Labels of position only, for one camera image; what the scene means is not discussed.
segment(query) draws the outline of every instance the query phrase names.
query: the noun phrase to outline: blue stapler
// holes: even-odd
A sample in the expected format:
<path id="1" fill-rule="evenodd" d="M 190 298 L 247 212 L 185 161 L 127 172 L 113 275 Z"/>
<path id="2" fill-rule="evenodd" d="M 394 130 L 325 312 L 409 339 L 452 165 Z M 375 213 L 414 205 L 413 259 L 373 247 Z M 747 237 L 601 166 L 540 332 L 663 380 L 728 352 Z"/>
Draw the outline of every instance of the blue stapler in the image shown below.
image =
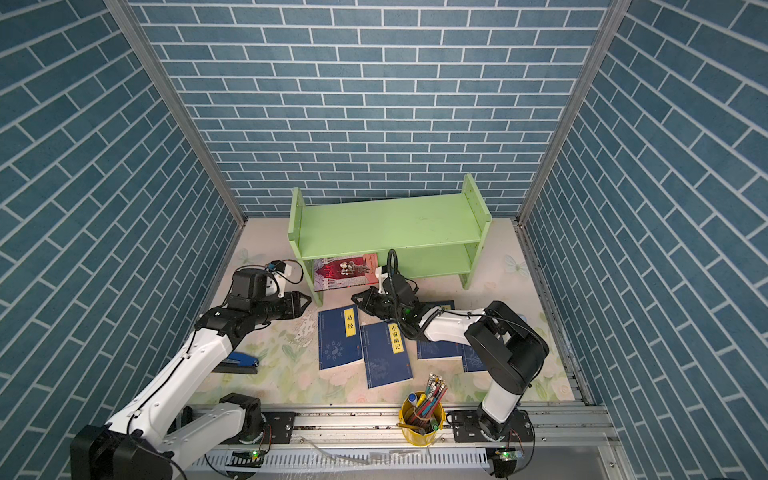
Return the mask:
<path id="1" fill-rule="evenodd" d="M 256 375 L 259 372 L 257 368 L 259 366 L 259 360 L 255 356 L 246 355 L 245 353 L 232 352 L 230 355 L 219 363 L 213 370 L 213 373 L 246 373 L 249 375 Z"/>

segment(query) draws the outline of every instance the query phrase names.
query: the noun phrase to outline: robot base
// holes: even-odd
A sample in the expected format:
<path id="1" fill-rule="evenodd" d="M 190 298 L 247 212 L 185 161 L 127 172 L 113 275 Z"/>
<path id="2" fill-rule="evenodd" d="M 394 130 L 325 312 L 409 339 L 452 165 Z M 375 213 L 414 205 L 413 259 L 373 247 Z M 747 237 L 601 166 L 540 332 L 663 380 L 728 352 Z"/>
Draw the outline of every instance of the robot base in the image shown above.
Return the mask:
<path id="1" fill-rule="evenodd" d="M 452 410 L 448 412 L 451 427 L 453 429 L 453 439 L 457 443 L 485 442 L 503 442 L 511 430 L 520 435 L 521 442 L 533 442 L 534 431 L 531 427 L 531 420 L 528 413 L 518 409 L 512 411 L 504 425 L 499 425 L 501 435 L 496 438 L 488 437 L 480 427 L 483 418 L 478 417 L 478 412 L 471 410 Z M 512 434 L 512 441 L 517 440 Z"/>

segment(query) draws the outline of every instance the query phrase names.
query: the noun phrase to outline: shelf board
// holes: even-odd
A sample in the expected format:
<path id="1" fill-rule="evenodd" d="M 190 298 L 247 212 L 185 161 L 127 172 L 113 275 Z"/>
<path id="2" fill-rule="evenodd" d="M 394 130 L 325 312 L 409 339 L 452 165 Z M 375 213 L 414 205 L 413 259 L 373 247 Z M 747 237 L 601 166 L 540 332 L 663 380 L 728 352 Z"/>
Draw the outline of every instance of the shelf board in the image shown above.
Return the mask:
<path id="1" fill-rule="evenodd" d="M 378 252 L 379 265 L 386 265 L 388 250 Z M 472 262 L 463 243 L 397 250 L 398 268 L 407 278 L 469 273 Z"/>
<path id="2" fill-rule="evenodd" d="M 302 213 L 299 250 L 307 260 L 390 248 L 400 255 L 400 250 L 420 247 L 464 249 L 464 243 L 479 242 L 481 235 L 464 194 L 308 205 Z"/>

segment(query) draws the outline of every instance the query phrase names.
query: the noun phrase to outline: blue book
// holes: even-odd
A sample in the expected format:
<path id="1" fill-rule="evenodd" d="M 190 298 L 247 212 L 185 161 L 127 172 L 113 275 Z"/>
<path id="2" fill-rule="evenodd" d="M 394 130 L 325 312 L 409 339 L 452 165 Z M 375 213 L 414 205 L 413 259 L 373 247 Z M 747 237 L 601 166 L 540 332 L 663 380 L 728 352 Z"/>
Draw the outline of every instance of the blue book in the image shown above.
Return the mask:
<path id="1" fill-rule="evenodd" d="M 441 306 L 447 310 L 453 310 L 453 300 L 442 302 L 424 302 L 428 306 Z M 419 360 L 451 359 L 462 356 L 462 345 L 453 342 L 416 342 L 416 358 Z"/>
<path id="2" fill-rule="evenodd" d="M 362 360 L 360 317 L 357 306 L 343 306 L 317 314 L 320 369 Z"/>
<path id="3" fill-rule="evenodd" d="M 362 351 L 366 360 L 368 388 L 413 378 L 406 345 L 394 323 L 362 326 Z"/>
<path id="4" fill-rule="evenodd" d="M 464 350 L 462 354 L 462 365 L 465 372 L 486 372 L 485 364 L 480 360 L 480 357 L 475 352 L 475 349 L 469 345 L 462 345 Z"/>

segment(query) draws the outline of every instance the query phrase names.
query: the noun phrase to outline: green wooden bookshelf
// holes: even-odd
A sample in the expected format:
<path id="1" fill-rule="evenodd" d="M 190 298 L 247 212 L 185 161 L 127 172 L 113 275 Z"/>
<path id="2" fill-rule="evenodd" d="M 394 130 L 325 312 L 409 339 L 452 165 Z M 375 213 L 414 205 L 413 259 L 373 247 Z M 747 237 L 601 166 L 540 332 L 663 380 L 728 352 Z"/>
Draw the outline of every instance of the green wooden bookshelf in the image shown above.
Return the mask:
<path id="1" fill-rule="evenodd" d="M 390 248 L 397 250 L 400 272 L 408 278 L 459 275 L 468 289 L 490 226 L 491 214 L 467 174 L 460 194 L 348 204 L 307 206 L 294 188 L 288 241 L 322 306 L 312 260 L 377 253 L 384 265 Z"/>

